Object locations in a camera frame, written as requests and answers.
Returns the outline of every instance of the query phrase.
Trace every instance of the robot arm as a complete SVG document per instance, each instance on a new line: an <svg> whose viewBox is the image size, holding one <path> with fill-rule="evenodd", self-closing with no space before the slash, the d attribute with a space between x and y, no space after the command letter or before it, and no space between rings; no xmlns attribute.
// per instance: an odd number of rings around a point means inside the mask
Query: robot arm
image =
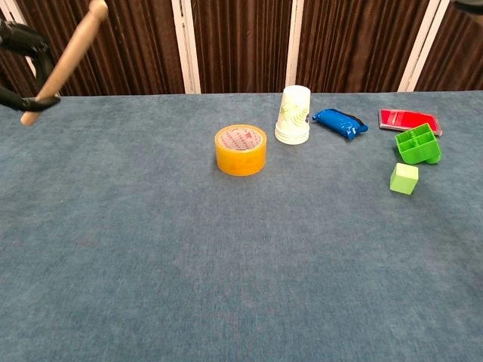
<svg viewBox="0 0 483 362"><path fill-rule="evenodd" d="M32 58L36 80L41 87L54 68L54 59L48 43L40 34L23 24L0 20L0 48ZM0 104L20 111L40 112L60 102L58 97L36 101L0 87Z"/></svg>
<svg viewBox="0 0 483 362"><path fill-rule="evenodd" d="M451 0L457 9L474 15L483 15L483 0Z"/></svg>

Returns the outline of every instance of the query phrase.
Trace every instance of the green plastic container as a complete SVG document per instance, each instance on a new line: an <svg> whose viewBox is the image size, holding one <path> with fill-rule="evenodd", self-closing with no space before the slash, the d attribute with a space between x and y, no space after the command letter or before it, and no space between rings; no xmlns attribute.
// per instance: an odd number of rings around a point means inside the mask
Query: green plastic container
<svg viewBox="0 0 483 362"><path fill-rule="evenodd" d="M407 164L418 164L423 161L435 164L441 160L441 149L429 123L398 134L395 142Z"/></svg>

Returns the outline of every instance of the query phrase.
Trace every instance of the yellow tape roll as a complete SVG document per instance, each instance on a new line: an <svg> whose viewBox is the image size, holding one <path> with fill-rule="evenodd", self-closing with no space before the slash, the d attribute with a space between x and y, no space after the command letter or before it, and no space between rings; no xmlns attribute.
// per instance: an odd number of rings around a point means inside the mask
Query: yellow tape roll
<svg viewBox="0 0 483 362"><path fill-rule="evenodd" d="M249 124L233 124L222 128L214 137L217 164L233 176L248 176L265 166L266 135Z"/></svg>

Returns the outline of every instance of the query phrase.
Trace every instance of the white paper cup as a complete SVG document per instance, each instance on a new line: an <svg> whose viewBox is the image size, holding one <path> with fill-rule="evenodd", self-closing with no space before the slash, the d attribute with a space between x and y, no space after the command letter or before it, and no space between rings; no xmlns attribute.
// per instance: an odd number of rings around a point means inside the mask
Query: white paper cup
<svg viewBox="0 0 483 362"><path fill-rule="evenodd" d="M275 137L288 145L300 145L309 139L310 89L289 85L281 96Z"/></svg>

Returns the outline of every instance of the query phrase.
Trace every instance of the wooden handle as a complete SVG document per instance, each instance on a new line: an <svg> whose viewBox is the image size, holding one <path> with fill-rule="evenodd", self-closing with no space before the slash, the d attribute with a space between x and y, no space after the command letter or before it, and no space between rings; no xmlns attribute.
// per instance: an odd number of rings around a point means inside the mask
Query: wooden handle
<svg viewBox="0 0 483 362"><path fill-rule="evenodd" d="M89 12L77 25L69 44L63 51L50 77L48 77L44 86L38 92L35 100L52 97L61 89L91 46L100 22L106 19L106 17L107 4L104 0L93 0L89 4ZM25 112L20 121L24 126L31 126L39 116L40 112Z"/></svg>

